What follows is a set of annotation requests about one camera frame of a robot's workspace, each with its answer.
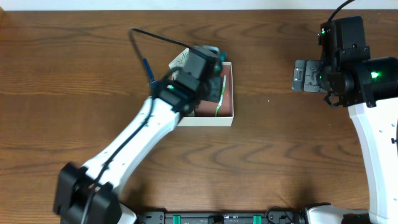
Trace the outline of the Colgate toothpaste tube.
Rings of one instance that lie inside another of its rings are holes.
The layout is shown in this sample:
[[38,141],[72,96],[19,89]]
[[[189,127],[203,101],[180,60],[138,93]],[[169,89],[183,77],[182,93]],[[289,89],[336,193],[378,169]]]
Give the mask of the Colgate toothpaste tube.
[[226,59],[226,52],[221,51],[219,53],[219,61],[220,61],[220,63],[223,63],[225,61],[225,59]]

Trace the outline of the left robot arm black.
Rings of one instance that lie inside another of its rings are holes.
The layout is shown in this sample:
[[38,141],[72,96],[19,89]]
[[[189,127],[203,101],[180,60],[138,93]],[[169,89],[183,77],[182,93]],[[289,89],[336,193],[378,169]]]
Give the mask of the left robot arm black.
[[216,47],[190,48],[183,66],[150,84],[150,97],[109,146],[81,167],[69,162],[62,168],[53,203],[61,223],[137,223],[137,215],[119,199],[125,184],[201,101],[220,101],[225,57]]

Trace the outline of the white Pantene tube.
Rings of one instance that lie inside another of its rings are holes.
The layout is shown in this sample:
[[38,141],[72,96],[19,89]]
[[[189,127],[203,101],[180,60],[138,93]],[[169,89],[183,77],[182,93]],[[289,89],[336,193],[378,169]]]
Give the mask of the white Pantene tube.
[[189,52],[190,49],[186,48],[183,50],[181,53],[179,53],[170,63],[169,63],[169,69],[172,69],[174,67],[184,67],[186,64],[186,61],[189,57]]

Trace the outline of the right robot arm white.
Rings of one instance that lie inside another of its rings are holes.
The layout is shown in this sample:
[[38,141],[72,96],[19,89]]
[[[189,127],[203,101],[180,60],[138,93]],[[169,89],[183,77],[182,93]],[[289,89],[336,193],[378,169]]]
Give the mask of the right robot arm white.
[[397,59],[371,58],[361,17],[320,26],[320,60],[297,60],[292,89],[324,93],[355,126],[368,180],[369,208],[330,204],[304,211],[306,223],[397,223]]

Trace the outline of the blue disposable razor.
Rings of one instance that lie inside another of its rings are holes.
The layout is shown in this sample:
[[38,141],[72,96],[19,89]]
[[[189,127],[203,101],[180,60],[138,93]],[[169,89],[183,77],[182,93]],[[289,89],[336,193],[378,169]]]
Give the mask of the blue disposable razor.
[[146,58],[143,59],[143,63],[144,63],[144,68],[145,68],[145,70],[147,72],[148,79],[149,79],[149,85],[152,85],[155,82],[155,78],[154,78],[154,74],[152,72],[152,69],[151,69],[151,67],[150,67],[150,65],[149,65],[149,63],[148,63]]

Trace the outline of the green white toothbrush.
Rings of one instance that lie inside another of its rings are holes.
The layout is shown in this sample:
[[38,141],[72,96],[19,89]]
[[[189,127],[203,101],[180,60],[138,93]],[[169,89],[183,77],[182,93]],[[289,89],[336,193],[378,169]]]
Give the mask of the green white toothbrush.
[[226,75],[223,76],[223,84],[222,84],[222,88],[221,88],[221,95],[220,95],[220,100],[217,104],[216,107],[216,111],[215,111],[215,117],[218,116],[219,110],[223,104],[223,95],[224,95],[224,91],[225,91],[225,87],[226,87]]

